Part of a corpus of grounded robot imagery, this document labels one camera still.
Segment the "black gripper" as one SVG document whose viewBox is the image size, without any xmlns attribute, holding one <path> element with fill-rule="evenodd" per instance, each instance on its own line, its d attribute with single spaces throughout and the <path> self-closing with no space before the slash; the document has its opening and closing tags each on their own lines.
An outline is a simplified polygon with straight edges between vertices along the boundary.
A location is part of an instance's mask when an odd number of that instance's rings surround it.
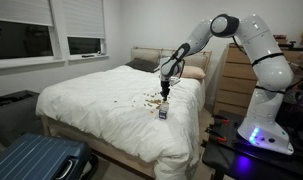
<svg viewBox="0 0 303 180">
<path fill-rule="evenodd" d="M 166 98 L 169 95 L 170 92 L 170 84 L 168 81 L 162 81 L 161 82 L 161 92 L 160 94 L 162 95 L 163 98 Z"/>
</svg>

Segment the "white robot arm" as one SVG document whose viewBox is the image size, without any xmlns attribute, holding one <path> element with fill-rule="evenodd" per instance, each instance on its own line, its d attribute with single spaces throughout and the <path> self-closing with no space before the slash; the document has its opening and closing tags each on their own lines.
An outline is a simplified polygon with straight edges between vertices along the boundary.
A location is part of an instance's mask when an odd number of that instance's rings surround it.
<svg viewBox="0 0 303 180">
<path fill-rule="evenodd" d="M 256 14 L 243 19 L 220 14 L 201 21 L 171 57 L 160 61 L 161 96 L 168 97 L 171 78 L 183 70 L 181 61 L 201 51 L 213 36 L 237 37 L 257 77 L 238 134 L 255 147 L 293 154 L 289 135 L 275 122 L 285 91 L 293 81 L 293 72 L 267 24 Z"/>
</svg>

